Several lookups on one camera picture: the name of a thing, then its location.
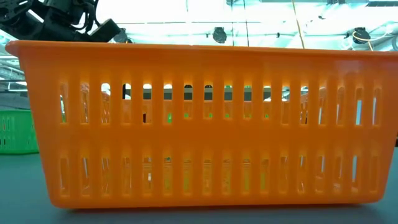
white ceiling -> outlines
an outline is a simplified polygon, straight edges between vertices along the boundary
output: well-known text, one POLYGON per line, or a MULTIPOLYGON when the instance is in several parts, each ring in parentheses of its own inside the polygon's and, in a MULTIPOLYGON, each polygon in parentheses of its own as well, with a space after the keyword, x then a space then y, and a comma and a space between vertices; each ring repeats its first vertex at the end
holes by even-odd
MULTIPOLYGON (((249 38, 250 46, 302 47, 291 2, 251 3, 245 9, 242 4, 231 7, 226 0, 100 0, 97 13, 100 21, 112 18, 125 27, 134 43, 218 45, 206 34, 224 27, 228 38, 223 45, 247 46, 249 38)), ((388 23, 398 22, 398 7, 324 2, 295 5, 309 49, 352 49, 352 38, 344 39, 348 31, 365 27, 374 39, 386 33, 388 23)), ((392 24, 389 29, 393 32, 396 26, 392 24)), ((368 45, 353 47, 369 50, 368 45)))

yellow cable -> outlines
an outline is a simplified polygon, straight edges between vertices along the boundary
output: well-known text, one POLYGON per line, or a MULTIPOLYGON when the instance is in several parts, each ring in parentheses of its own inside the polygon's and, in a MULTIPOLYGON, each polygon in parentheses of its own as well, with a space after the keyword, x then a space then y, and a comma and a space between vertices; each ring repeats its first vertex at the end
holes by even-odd
POLYGON ((371 48, 371 50, 373 51, 373 47, 370 41, 368 41, 369 47, 371 48))
POLYGON ((303 40, 303 36, 302 36, 302 33, 301 33, 301 28, 300 28, 300 23, 299 23, 299 20, 297 19, 296 6, 294 4, 294 0, 292 0, 292 4, 293 4, 294 15, 296 16, 298 33, 300 34, 301 45, 303 46, 303 49, 305 49, 304 40, 303 40))

basket slot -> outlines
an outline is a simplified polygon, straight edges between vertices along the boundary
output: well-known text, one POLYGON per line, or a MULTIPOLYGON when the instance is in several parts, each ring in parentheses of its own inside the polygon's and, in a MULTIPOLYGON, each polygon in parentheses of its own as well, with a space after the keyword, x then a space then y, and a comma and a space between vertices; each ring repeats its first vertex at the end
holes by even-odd
POLYGON ((289 111, 290 111, 290 88, 289 86, 282 87, 282 124, 289 124, 289 111))
POLYGON ((122 123, 129 124, 131 122, 131 85, 123 84, 122 87, 122 123))
POLYGON ((315 165, 315 191, 323 193, 325 190, 325 156, 319 155, 315 165))
POLYGON ((164 196, 171 196, 173 193, 173 188, 174 188, 174 183, 173 183, 173 166, 176 164, 173 164, 172 158, 170 156, 169 151, 165 151, 163 155, 163 161, 162 161, 162 195, 164 196))
POLYGON ((87 157, 81 158, 81 194, 90 194, 90 170, 87 157))
POLYGON ((184 85, 184 104, 183 104, 183 114, 184 119, 192 119, 193 114, 193 90, 194 88, 190 84, 184 85))
POLYGON ((300 124, 308 123, 308 92, 307 86, 301 87, 300 96, 300 124))
POLYGON ((260 191, 262 194, 268 194, 270 186, 270 175, 269 175, 269 159, 262 159, 260 166, 260 191))
POLYGON ((233 116, 233 94, 234 88, 232 85, 224 86, 224 118, 232 119, 233 116))
POLYGON ((223 159, 223 169, 222 169, 222 184, 223 184, 223 195, 231 194, 231 159, 223 159))
POLYGON ((307 157, 301 155, 298 158, 298 169, 297 169, 297 191, 300 194, 305 193, 306 183, 306 170, 307 170, 307 157))
POLYGON ((345 88, 340 87, 337 91, 337 113, 336 113, 336 123, 337 125, 343 125, 344 123, 344 107, 345 107, 345 88))
POLYGON ((172 122, 172 100, 173 86, 171 84, 164 85, 164 102, 163 102, 163 122, 171 124, 172 122))
POLYGON ((80 84, 80 123, 89 123, 90 117, 90 86, 88 83, 80 84))
POLYGON ((101 123, 109 124, 111 122, 111 85, 109 83, 101 84, 101 123))
POLYGON ((151 123, 152 122, 152 104, 153 104, 153 94, 152 94, 152 85, 151 84, 144 84, 143 85, 143 92, 144 92, 144 96, 143 96, 143 109, 142 109, 142 113, 141 113, 141 122, 146 124, 146 123, 151 123))
POLYGON ((356 97, 355 125, 362 125, 363 124, 363 110, 362 110, 363 89, 362 88, 357 88, 356 89, 355 97, 356 97))
POLYGON ((203 116, 205 119, 213 118, 213 86, 211 83, 204 88, 203 116))
POLYGON ((150 195, 153 189, 152 158, 144 157, 142 162, 142 189, 144 195, 150 195))
POLYGON ((318 124, 326 124, 326 97, 327 89, 325 86, 319 88, 319 114, 318 114, 318 124))
POLYGON ((360 168, 360 157, 359 156, 357 156, 357 155, 354 155, 353 156, 353 158, 352 158, 352 160, 353 160, 353 162, 352 162, 352 164, 353 164, 353 167, 352 167, 352 171, 353 171, 353 173, 352 173, 352 188, 351 188, 351 191, 352 192, 354 192, 354 193, 358 193, 358 187, 359 187, 359 180, 358 179, 360 179, 360 176, 359 176, 359 168, 360 168))
POLYGON ((376 88, 374 90, 373 96, 373 116, 372 116, 372 124, 380 125, 380 114, 381 114, 381 89, 376 88))
POLYGON ((60 122, 66 123, 68 121, 68 86, 62 83, 60 85, 60 122))
POLYGON ((212 193, 213 186, 213 166, 212 160, 210 158, 206 158, 203 161, 203 183, 202 183, 202 191, 203 195, 210 195, 212 193))
POLYGON ((131 159, 130 157, 123 157, 122 159, 122 194, 130 196, 132 193, 132 175, 131 175, 131 159))
MULTIPOLYGON (((192 167, 191 158, 189 156, 185 156, 185 158, 183 160, 183 166, 182 166, 182 172, 183 172, 182 173, 182 180, 183 180, 182 181, 182 185, 183 185, 182 190, 183 190, 184 195, 192 194, 192 182, 193 182, 193 178, 194 178, 192 169, 193 169, 193 167, 192 167)), ((177 188, 178 181, 176 181, 175 183, 176 184, 174 185, 174 187, 177 188)), ((201 186, 200 182, 199 182, 199 185, 195 186, 195 188, 199 189, 198 186, 201 186)))
POLYGON ((111 161, 108 157, 101 159, 101 193, 109 196, 111 193, 111 161))
POLYGON ((271 115, 271 86, 264 86, 262 97, 262 110, 265 119, 269 119, 271 115))
POLYGON ((337 155, 334 161, 333 171, 333 191, 338 194, 341 192, 342 176, 343 176, 343 161, 341 155, 337 155))
POLYGON ((289 161, 288 156, 281 156, 279 159, 279 192, 282 194, 286 194, 288 190, 289 184, 289 161))
POLYGON ((67 158, 60 159, 60 193, 61 196, 69 196, 69 163, 67 158))
POLYGON ((252 176, 251 176, 252 164, 249 157, 245 157, 242 161, 242 181, 241 189, 242 194, 248 194, 252 187, 252 176))
POLYGON ((252 118, 252 86, 245 85, 244 92, 243 92, 243 118, 244 119, 251 119, 252 118))

cable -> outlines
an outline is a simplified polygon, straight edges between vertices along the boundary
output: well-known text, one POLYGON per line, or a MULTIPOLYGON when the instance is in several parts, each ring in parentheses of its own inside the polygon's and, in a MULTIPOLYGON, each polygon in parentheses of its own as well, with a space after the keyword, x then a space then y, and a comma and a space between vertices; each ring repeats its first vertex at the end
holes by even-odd
MULTIPOLYGON (((231 1, 231 13, 233 13, 234 11, 234 1, 231 1)), ((234 21, 231 22, 232 23, 232 46, 235 46, 235 41, 234 41, 234 21)))
POLYGON ((246 0, 243 0, 243 8, 244 8, 244 18, 246 20, 246 37, 248 38, 248 47, 250 47, 249 45, 249 29, 248 29, 248 17, 247 17, 247 13, 246 13, 246 0))
POLYGON ((97 13, 97 6, 98 6, 98 2, 99 2, 100 0, 96 0, 95 1, 95 3, 94 3, 94 22, 95 22, 95 24, 97 25, 97 26, 100 26, 101 24, 100 24, 100 22, 98 22, 98 20, 97 20, 97 15, 96 15, 96 13, 97 13))
POLYGON ((83 30, 84 28, 86 28, 88 25, 88 14, 85 12, 85 23, 83 24, 83 27, 75 27, 75 26, 71 26, 73 29, 75 30, 83 30))
POLYGON ((393 38, 391 39, 391 45, 392 45, 392 48, 393 48, 395 51, 398 51, 397 36, 395 36, 395 37, 393 37, 393 38))
POLYGON ((372 44, 370 41, 368 41, 368 44, 369 44, 370 49, 373 51, 373 47, 372 47, 372 44))
POLYGON ((292 4, 293 4, 294 16, 296 17, 298 33, 300 34, 301 45, 302 45, 303 49, 305 49, 304 40, 303 40, 303 36, 302 36, 302 33, 301 33, 301 28, 300 28, 299 19, 297 18, 297 12, 296 12, 296 6, 294 4, 294 0, 292 0, 292 4))

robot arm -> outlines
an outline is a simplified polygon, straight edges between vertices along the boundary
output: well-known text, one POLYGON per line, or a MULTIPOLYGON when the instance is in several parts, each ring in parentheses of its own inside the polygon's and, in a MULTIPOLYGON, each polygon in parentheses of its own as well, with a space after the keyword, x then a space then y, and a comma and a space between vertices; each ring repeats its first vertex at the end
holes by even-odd
POLYGON ((108 19, 100 24, 96 19, 99 0, 2 0, 0 29, 21 40, 52 40, 80 42, 109 42, 121 29, 108 19), (40 16, 36 19, 28 11, 40 16), (85 24, 78 25, 85 14, 85 24), (98 28, 90 35, 93 24, 98 28))

